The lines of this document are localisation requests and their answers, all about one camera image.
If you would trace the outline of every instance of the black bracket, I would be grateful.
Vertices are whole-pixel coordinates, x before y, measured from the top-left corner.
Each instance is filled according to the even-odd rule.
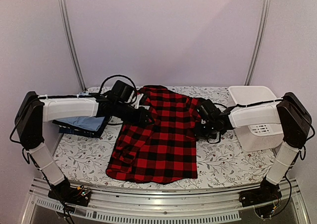
[[[266,179],[261,182],[260,188],[245,190],[239,193],[242,207],[271,202],[282,197],[279,185],[273,185]]]
[[[49,198],[56,199],[60,202],[71,203],[79,206],[87,207],[90,201],[91,191],[87,188],[84,190],[85,194],[82,195],[77,188],[70,187],[67,178],[58,185],[50,186]]]

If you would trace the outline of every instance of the black cable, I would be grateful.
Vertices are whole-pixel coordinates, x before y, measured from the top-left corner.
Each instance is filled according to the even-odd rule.
[[[30,164],[30,154],[26,153],[26,156],[24,154],[25,148],[22,149],[22,156],[24,158],[24,160],[26,161],[26,163],[28,163],[28,165]]]
[[[253,103],[253,104],[247,104],[247,105],[236,104],[235,107],[248,108],[248,107],[253,107],[253,106],[257,106],[257,105],[261,105],[261,104],[268,104],[268,103],[281,102],[281,101],[283,101],[283,99],[268,100],[268,101],[256,102],[256,103]]]
[[[304,155],[302,156],[302,151],[299,152],[299,157],[301,158],[301,160],[304,160],[306,157],[306,147],[303,146],[303,148],[304,148]]]
[[[283,212],[284,209],[287,207],[288,203],[291,201],[291,198],[292,198],[292,184],[291,184],[291,182],[289,181],[289,179],[286,177],[286,175],[287,175],[287,172],[286,172],[286,174],[285,174],[285,179],[286,179],[286,181],[287,181],[288,184],[289,184],[289,197],[288,197],[288,200],[287,200],[285,206],[284,206],[278,213],[273,214],[272,217],[275,217],[275,216],[279,215],[281,212]]]
[[[107,123],[107,125],[109,125],[109,126],[117,126],[117,125],[122,125],[123,124],[123,122],[122,123]]]
[[[125,76],[125,75],[115,74],[115,75],[112,75],[112,76],[106,78],[106,79],[102,82],[102,84],[101,84],[101,86],[100,86],[100,89],[99,89],[99,91],[98,91],[98,94],[101,94],[105,83],[106,83],[108,80],[110,80],[110,79],[112,79],[112,78],[115,78],[115,77],[126,78],[127,80],[129,80],[129,81],[131,82],[131,84],[133,85],[134,95],[133,95],[132,101],[129,102],[129,103],[127,103],[127,104],[133,104],[133,103],[137,100],[137,95],[138,95],[137,87],[135,86],[135,83],[132,81],[132,79],[130,79],[128,76]]]
[[[310,139],[312,139],[315,136],[316,132],[315,132],[315,129],[314,129],[313,125],[304,116],[302,116],[302,118],[304,119],[304,121],[308,124],[308,126],[313,131],[312,135],[306,139],[306,141],[309,141]]]
[[[225,109],[228,108],[227,106],[225,106],[225,105],[223,105],[223,104],[219,104],[219,103],[213,103],[213,104],[222,106],[222,107],[225,108]]]
[[[76,99],[76,98],[93,98],[92,95],[50,95],[38,97],[38,99]]]
[[[220,142],[221,142],[221,134],[219,133],[219,139],[218,139],[218,141],[216,141],[216,142],[209,142],[209,139],[207,139],[207,142],[208,142],[209,144],[218,144],[218,143],[220,143]]]

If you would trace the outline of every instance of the white cable tie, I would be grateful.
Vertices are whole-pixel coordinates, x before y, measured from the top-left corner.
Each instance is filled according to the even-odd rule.
[[[47,166],[50,166],[50,165],[53,164],[53,163],[54,163],[54,161],[48,163],[46,166],[42,167],[41,169],[44,169],[44,168],[46,168]]]
[[[279,162],[280,164],[286,166],[286,167],[293,167],[293,166],[295,165],[295,164],[294,164],[294,165],[292,165],[292,166],[288,166],[288,165],[284,164],[283,162],[279,161],[278,159],[276,159],[276,161]]]

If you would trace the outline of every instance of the lavender wall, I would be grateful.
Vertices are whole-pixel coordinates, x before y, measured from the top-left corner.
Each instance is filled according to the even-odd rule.
[[[317,7],[316,0],[271,0],[253,85],[266,85],[277,95],[294,92],[317,128]],[[317,223],[317,146],[307,143],[305,161],[295,175],[312,223]]]
[[[15,224],[38,172],[9,141],[13,119],[26,94],[79,91],[61,22],[58,0],[0,0],[0,223]],[[52,125],[44,137],[53,149],[58,137]]]
[[[66,0],[85,82],[243,84],[263,0]]]

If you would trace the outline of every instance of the flannel shirt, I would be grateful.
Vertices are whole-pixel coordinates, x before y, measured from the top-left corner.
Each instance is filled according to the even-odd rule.
[[[171,183],[197,178],[194,127],[196,107],[204,99],[177,94],[163,86],[145,86],[145,106],[155,122],[145,128],[125,124],[114,146],[106,174],[138,183]]]

